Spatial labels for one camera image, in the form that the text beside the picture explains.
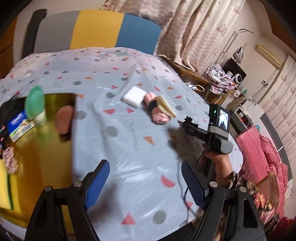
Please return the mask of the person right hand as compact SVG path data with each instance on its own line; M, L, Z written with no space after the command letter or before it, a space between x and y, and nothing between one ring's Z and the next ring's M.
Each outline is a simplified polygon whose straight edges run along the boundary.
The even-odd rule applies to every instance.
M233 172L229 155L206 151L204 156L215 163L216 182L220 186L227 186Z

